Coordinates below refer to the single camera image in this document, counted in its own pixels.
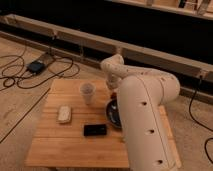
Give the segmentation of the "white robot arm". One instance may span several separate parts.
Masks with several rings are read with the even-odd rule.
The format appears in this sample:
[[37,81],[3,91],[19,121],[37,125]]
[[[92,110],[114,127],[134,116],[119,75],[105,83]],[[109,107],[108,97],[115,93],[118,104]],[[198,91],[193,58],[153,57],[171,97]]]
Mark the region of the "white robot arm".
[[117,104],[131,171],[178,171],[159,106],[180,93],[171,73],[124,64],[120,54],[104,59],[106,84],[117,92]]

